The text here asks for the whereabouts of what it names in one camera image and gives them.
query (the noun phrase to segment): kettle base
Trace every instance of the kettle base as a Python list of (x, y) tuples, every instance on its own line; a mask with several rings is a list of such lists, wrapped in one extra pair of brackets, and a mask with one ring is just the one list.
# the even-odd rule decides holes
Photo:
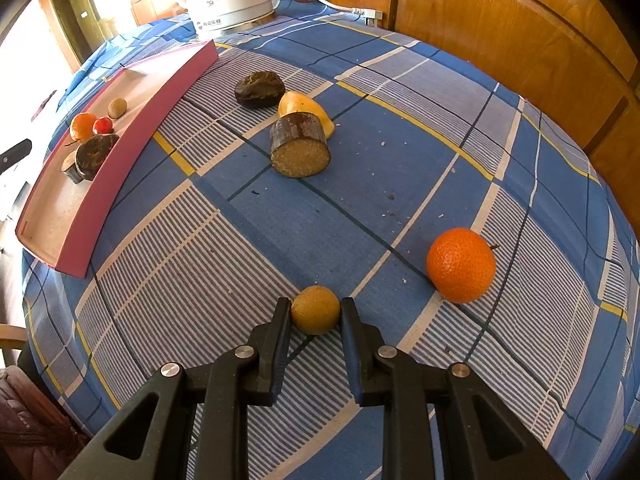
[(200, 30), (197, 32), (197, 37), (201, 41), (215, 40), (220, 36), (228, 36), (229, 34), (235, 34), (236, 32), (242, 32), (243, 30), (248, 30), (249, 28), (264, 25), (265, 23), (269, 23), (274, 19), (275, 9), (272, 9), (271, 12), (268, 12), (267, 14), (259, 16), (258, 18), (254, 18), (252, 20), (248, 20), (246, 22), (237, 23), (236, 25), (217, 28), (215, 30)]

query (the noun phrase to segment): wooden chair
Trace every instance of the wooden chair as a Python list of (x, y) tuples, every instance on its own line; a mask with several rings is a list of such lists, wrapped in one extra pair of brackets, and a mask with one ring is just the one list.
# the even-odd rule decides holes
[(20, 326), (0, 324), (0, 348), (22, 350), (27, 343), (27, 331)]

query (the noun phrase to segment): cut cylindrical cake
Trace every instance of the cut cylindrical cake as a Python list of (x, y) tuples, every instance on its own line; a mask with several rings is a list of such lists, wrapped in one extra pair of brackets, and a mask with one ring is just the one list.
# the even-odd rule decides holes
[(76, 168), (85, 180), (93, 180), (104, 159), (118, 141), (116, 134), (96, 135), (76, 150)]
[(80, 184), (84, 179), (78, 173), (78, 168), (76, 168), (76, 151), (73, 150), (65, 157), (62, 162), (62, 173), (68, 176), (74, 184)]
[(331, 161), (322, 123), (309, 112), (294, 112), (271, 127), (271, 163), (291, 178), (320, 173)]

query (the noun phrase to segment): yellow fruit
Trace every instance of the yellow fruit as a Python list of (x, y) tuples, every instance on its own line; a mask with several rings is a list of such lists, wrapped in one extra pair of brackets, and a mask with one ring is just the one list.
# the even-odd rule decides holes
[(322, 335), (340, 319), (340, 302), (325, 286), (308, 286), (291, 305), (291, 320), (302, 332)]
[(293, 112), (309, 112), (317, 116), (322, 123), (324, 138), (328, 139), (333, 135), (335, 126), (326, 112), (322, 109), (322, 107), (311, 97), (307, 97), (300, 92), (295, 92), (292, 90), (286, 92), (282, 96), (282, 99), (280, 99), (280, 104), (278, 105), (278, 115), (280, 117), (284, 117), (285, 115), (292, 114)]

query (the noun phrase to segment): kiwi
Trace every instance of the kiwi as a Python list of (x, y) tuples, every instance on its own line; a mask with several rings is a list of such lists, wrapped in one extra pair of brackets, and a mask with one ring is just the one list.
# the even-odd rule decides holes
[(107, 113), (111, 119), (119, 119), (127, 111), (127, 100), (118, 97), (109, 103)]

